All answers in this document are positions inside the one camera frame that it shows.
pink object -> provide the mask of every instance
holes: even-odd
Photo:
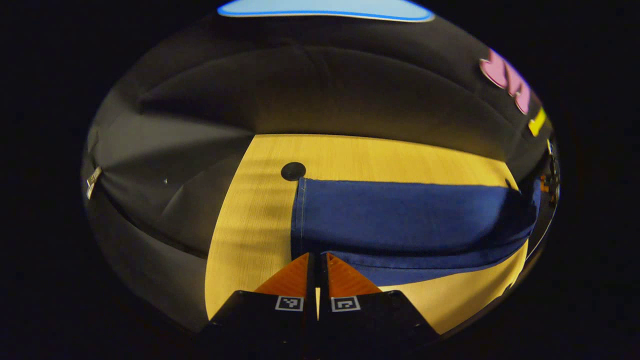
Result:
[[[531,89],[522,76],[500,55],[489,49],[489,60],[480,59],[483,74],[501,88],[507,88],[509,95],[515,98],[516,106],[523,113],[529,112]]]

light wood surface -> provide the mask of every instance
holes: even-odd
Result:
[[[507,166],[465,152],[395,140],[333,135],[257,135],[229,186],[211,240],[205,302],[211,318],[233,291],[253,291],[291,262],[297,181],[280,175],[303,163],[318,180],[516,186]],[[466,320],[515,281],[525,244],[489,269],[381,287],[401,290],[439,333]]]

black circular hole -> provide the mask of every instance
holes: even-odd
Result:
[[[303,177],[307,172],[307,168],[301,163],[288,163],[283,168],[280,174],[285,180],[296,181]]]

light blue object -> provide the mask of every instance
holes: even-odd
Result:
[[[218,8],[227,17],[332,15],[405,22],[433,20],[433,13],[407,0],[235,0]]]

folded cloth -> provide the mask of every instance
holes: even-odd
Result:
[[[301,178],[291,255],[330,251],[378,286],[488,268],[530,235],[532,189]]]

